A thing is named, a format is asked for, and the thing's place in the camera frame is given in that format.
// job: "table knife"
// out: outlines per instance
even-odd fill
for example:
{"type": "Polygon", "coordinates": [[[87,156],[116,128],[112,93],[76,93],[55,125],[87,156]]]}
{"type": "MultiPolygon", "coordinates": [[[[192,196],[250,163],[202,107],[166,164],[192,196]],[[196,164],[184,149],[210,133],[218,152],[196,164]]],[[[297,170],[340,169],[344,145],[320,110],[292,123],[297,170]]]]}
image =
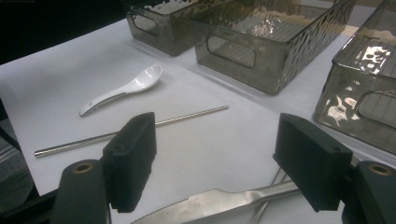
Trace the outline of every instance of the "table knife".
{"type": "Polygon", "coordinates": [[[226,192],[221,189],[212,189],[192,195],[184,201],[155,211],[132,224],[186,223],[252,203],[262,203],[298,192],[297,186],[292,181],[242,192],[226,192]]]}

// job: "white spoon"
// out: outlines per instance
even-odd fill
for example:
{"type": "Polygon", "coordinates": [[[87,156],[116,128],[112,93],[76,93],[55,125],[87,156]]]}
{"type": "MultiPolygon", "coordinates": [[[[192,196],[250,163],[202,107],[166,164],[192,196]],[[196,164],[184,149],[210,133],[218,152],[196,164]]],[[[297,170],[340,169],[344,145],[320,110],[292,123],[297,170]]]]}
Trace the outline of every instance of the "white spoon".
{"type": "Polygon", "coordinates": [[[84,105],[79,111],[79,115],[85,117],[98,105],[106,101],[118,98],[122,95],[148,90],[149,88],[153,87],[158,82],[158,80],[160,80],[162,73],[163,68],[158,64],[154,64],[151,67],[148,67],[146,70],[141,72],[134,80],[132,80],[125,86],[101,95],[84,105]]]}

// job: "utensil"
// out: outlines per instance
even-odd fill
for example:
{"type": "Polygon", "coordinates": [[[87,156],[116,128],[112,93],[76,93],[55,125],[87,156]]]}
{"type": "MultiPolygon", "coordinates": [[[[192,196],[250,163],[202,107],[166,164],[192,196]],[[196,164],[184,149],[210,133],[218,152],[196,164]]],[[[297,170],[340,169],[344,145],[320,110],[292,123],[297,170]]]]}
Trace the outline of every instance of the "utensil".
{"type": "MultiPolygon", "coordinates": [[[[285,180],[286,176],[288,176],[288,175],[286,175],[286,172],[283,171],[282,168],[279,167],[271,185],[282,183],[285,180]]],[[[247,224],[258,224],[260,221],[260,218],[262,218],[262,214],[265,212],[265,209],[267,208],[268,203],[269,202],[263,203],[260,206],[259,210],[257,210],[254,217],[249,222],[247,222],[247,224]]]]}
{"type": "Polygon", "coordinates": [[[158,80],[160,80],[162,73],[163,68],[158,64],[148,67],[125,86],[103,94],[85,104],[79,111],[79,115],[81,117],[85,117],[97,106],[108,102],[109,100],[119,98],[122,95],[148,90],[149,88],[153,87],[158,82],[158,80]]]}
{"type": "MultiPolygon", "coordinates": [[[[162,127],[164,125],[176,123],[176,122],[183,121],[183,120],[186,120],[186,119],[194,119],[194,118],[197,118],[197,117],[201,117],[203,115],[215,113],[215,112],[218,112],[218,111],[221,111],[221,110],[226,110],[228,108],[229,107],[227,105],[225,105],[225,106],[221,106],[221,107],[217,107],[217,108],[209,109],[209,110],[204,110],[204,111],[201,111],[201,112],[198,112],[198,113],[189,114],[189,115],[178,117],[178,118],[174,118],[174,119],[167,119],[167,120],[163,120],[163,121],[158,121],[158,122],[155,123],[155,127],[156,128],[162,127]]],[[[116,136],[117,133],[118,132],[107,133],[107,134],[99,135],[99,136],[96,136],[96,137],[83,139],[83,140],[79,140],[79,141],[72,142],[72,143],[67,143],[67,144],[64,144],[64,145],[57,146],[57,147],[49,147],[49,148],[45,148],[45,149],[40,149],[40,150],[35,152],[35,157],[42,158],[42,157],[46,157],[46,156],[49,156],[49,155],[61,153],[61,152],[67,151],[67,150],[75,149],[75,148],[78,148],[78,147],[85,147],[85,146],[92,145],[92,144],[95,144],[95,143],[100,143],[100,142],[112,139],[114,136],[116,136]]]]}
{"type": "Polygon", "coordinates": [[[138,219],[132,224],[181,224],[230,211],[248,204],[286,197],[297,192],[299,190],[292,181],[242,192],[226,192],[221,189],[212,189],[192,195],[180,203],[169,205],[138,219]]]}

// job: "storage bin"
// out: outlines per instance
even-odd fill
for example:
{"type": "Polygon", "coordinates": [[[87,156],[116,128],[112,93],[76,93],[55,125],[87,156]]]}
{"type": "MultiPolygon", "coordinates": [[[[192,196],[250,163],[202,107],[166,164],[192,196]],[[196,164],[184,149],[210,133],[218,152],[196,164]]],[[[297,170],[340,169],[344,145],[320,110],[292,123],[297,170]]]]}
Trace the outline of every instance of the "storage bin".
{"type": "Polygon", "coordinates": [[[383,1],[332,60],[314,119],[396,154],[396,1],[383,1]]]}
{"type": "Polygon", "coordinates": [[[194,46],[191,16],[225,0],[121,0],[132,36],[171,56],[194,46]]]}
{"type": "Polygon", "coordinates": [[[234,0],[192,17],[197,62],[277,94],[345,28],[355,0],[234,0]]]}

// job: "white table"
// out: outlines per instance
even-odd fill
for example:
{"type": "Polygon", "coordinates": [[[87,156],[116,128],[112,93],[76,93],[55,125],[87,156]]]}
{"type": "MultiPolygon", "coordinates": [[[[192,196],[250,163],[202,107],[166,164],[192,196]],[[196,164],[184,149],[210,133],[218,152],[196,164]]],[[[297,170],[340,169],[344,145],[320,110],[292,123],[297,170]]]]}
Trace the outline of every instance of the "white table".
{"type": "MultiPolygon", "coordinates": [[[[331,58],[347,40],[340,35],[279,95],[270,96],[198,65],[194,49],[171,58],[133,40],[127,22],[120,21],[0,66],[0,96],[40,194],[58,188],[69,164],[101,158],[106,142],[42,159],[34,156],[39,149],[116,132],[144,112],[155,112],[158,121],[228,105],[228,110],[157,129],[158,154],[139,205],[132,214],[112,211],[113,223],[130,223],[208,189],[269,185],[277,170],[272,155],[279,114],[312,120],[331,58]],[[84,119],[78,115],[92,98],[154,63],[163,67],[159,85],[84,119]]],[[[320,127],[362,160],[396,164],[388,153],[320,127]]],[[[254,211],[250,206],[197,223],[244,223],[254,211]]],[[[341,211],[316,214],[297,195],[271,203],[262,223],[341,223],[341,211]]]]}

